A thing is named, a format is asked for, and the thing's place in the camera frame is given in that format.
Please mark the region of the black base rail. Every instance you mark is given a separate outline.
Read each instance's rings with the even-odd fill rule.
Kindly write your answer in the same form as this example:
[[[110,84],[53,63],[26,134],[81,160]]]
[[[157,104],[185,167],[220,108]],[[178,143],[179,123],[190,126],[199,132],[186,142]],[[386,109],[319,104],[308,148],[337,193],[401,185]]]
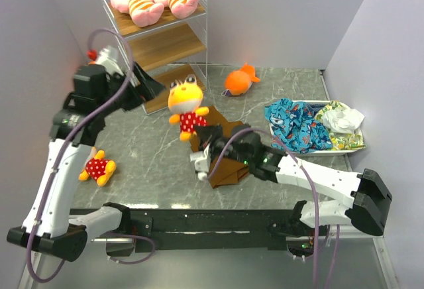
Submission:
[[[131,209],[131,224],[116,238],[140,235],[138,253],[156,249],[245,249],[284,251],[289,238],[314,233],[292,209]]]

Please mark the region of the orange goldfish plush toy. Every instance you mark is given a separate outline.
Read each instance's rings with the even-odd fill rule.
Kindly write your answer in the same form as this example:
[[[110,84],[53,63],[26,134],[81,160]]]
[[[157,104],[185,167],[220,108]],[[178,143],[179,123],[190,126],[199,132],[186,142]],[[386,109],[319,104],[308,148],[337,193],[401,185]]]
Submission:
[[[260,79],[256,76],[256,68],[247,63],[239,69],[231,72],[224,83],[223,96],[240,96],[246,93],[253,83],[259,83]]]

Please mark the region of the yellow frog plush polka dress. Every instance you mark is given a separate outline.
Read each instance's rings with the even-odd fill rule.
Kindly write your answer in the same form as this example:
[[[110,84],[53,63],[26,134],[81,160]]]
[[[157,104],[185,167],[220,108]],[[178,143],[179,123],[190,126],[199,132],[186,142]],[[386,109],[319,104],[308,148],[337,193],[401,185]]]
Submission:
[[[206,115],[209,108],[201,105],[203,90],[197,84],[194,74],[188,75],[182,82],[175,80],[170,84],[168,109],[172,114],[169,123],[180,126],[180,140],[189,141],[196,135],[196,126],[208,126]]]

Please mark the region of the brown folded cloth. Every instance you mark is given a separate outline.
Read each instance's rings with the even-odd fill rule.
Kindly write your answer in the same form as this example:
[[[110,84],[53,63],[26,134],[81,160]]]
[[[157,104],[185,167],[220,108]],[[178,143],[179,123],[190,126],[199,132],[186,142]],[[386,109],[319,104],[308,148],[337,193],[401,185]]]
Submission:
[[[208,108],[209,114],[206,115],[204,119],[208,125],[221,125],[223,128],[223,135],[225,137],[230,137],[231,131],[236,126],[244,125],[242,121],[228,121],[213,105]],[[197,136],[193,136],[189,142],[191,145],[191,154],[189,157],[190,162],[194,165],[195,175],[201,182],[207,182],[212,188],[218,188],[219,186],[238,184],[244,177],[249,175],[248,166],[243,162],[224,158],[218,165],[217,171],[214,173],[212,178],[207,179],[208,175],[214,169],[218,157],[212,157],[209,170],[198,170],[198,166],[195,163],[195,157],[203,156],[202,152],[198,153],[199,139]]]

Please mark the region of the white laundry tray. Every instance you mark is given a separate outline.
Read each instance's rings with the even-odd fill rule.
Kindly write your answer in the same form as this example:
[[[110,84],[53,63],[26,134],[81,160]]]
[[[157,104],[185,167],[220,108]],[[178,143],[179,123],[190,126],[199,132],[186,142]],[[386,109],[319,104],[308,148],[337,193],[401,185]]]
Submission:
[[[264,108],[272,146],[298,154],[340,154],[364,149],[364,115],[340,101],[279,99]]]

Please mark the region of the white crumpled cloth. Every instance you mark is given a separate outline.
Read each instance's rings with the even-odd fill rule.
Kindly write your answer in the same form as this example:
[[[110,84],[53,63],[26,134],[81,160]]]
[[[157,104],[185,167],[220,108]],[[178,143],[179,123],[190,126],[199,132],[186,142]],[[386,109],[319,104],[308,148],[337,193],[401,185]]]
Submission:
[[[334,133],[353,134],[357,130],[365,116],[357,109],[336,108],[324,112],[322,123]]]

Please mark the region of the floral yellow green cloth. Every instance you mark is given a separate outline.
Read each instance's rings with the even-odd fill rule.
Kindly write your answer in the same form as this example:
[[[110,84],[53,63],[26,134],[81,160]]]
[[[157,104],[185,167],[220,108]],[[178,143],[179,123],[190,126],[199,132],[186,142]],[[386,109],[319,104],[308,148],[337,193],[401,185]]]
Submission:
[[[340,101],[330,101],[314,116],[323,124],[333,144],[331,150],[361,150],[366,148],[360,126],[365,116]]]

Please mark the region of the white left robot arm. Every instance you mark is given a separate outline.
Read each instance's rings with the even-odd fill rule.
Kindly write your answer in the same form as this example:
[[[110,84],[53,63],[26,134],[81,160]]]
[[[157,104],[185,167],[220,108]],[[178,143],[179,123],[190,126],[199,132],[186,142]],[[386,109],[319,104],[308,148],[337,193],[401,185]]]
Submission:
[[[79,174],[94,156],[105,118],[116,110],[130,111],[158,97],[166,88],[134,64],[126,82],[121,72],[101,64],[78,68],[74,89],[55,114],[50,129],[48,161],[36,199],[22,225],[11,228],[9,243],[69,262],[75,261],[93,238],[131,232],[130,209],[105,203],[98,210],[70,219]]]

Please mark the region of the blue patterned cloth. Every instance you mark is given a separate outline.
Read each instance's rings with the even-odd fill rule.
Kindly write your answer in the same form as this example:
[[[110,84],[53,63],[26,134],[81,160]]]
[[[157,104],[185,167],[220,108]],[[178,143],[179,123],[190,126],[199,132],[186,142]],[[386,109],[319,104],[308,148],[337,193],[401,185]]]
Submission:
[[[264,117],[274,136],[292,152],[305,154],[333,147],[327,128],[315,119],[312,106],[304,101],[279,99],[264,107]]]

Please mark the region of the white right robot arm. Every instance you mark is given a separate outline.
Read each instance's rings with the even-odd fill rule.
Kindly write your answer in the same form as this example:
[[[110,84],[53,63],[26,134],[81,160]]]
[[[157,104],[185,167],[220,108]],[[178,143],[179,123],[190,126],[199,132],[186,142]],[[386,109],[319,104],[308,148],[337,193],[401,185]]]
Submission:
[[[349,225],[367,235],[384,234],[392,194],[376,171],[347,172],[302,160],[284,146],[265,145],[260,129],[250,125],[235,127],[229,137],[220,125],[194,129],[199,150],[191,161],[200,180],[212,179],[228,159],[262,181],[311,190],[313,200],[298,201],[284,222],[271,224],[270,232],[301,237],[314,229]]]

